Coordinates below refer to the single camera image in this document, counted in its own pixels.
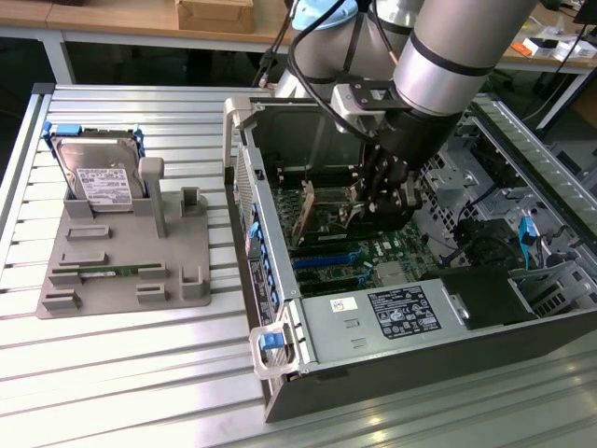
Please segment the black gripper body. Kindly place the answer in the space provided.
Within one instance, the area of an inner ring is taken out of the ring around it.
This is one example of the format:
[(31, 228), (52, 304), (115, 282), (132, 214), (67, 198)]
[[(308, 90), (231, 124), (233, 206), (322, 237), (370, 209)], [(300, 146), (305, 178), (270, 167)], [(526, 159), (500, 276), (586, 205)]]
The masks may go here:
[(462, 115), (432, 116), (417, 109), (388, 111), (379, 131), (381, 147), (409, 168), (419, 169), (440, 150)]

